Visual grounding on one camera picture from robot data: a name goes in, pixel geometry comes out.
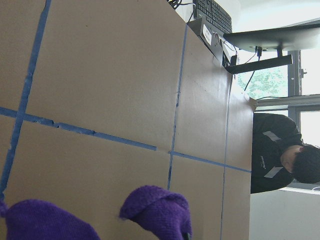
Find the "black jacket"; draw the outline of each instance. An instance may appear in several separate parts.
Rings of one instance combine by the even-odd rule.
[[[303,142],[292,119],[271,113],[253,115],[252,194],[284,188],[293,181],[280,162],[282,153],[293,145],[303,146]]]

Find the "person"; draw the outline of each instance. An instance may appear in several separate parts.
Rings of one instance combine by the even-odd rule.
[[[320,182],[320,148],[303,143],[291,118],[254,113],[251,170],[252,194],[284,188],[294,179]]]

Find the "knitted glove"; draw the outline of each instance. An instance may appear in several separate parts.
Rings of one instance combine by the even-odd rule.
[[[181,194],[157,186],[142,186],[125,200],[119,214],[160,240],[184,240],[192,234],[189,205]]]
[[[50,202],[24,200],[8,209],[0,201],[6,240],[100,240],[86,222]]]

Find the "tree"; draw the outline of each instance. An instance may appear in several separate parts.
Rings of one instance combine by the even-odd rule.
[[[252,72],[237,75],[238,84],[245,89]],[[287,66],[273,67],[255,71],[246,93],[253,99],[288,96]]]

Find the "keyboard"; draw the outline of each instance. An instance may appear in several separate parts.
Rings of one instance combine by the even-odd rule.
[[[230,15],[213,0],[193,0],[196,5],[194,18],[205,18],[213,33],[220,36],[232,33],[232,22]]]

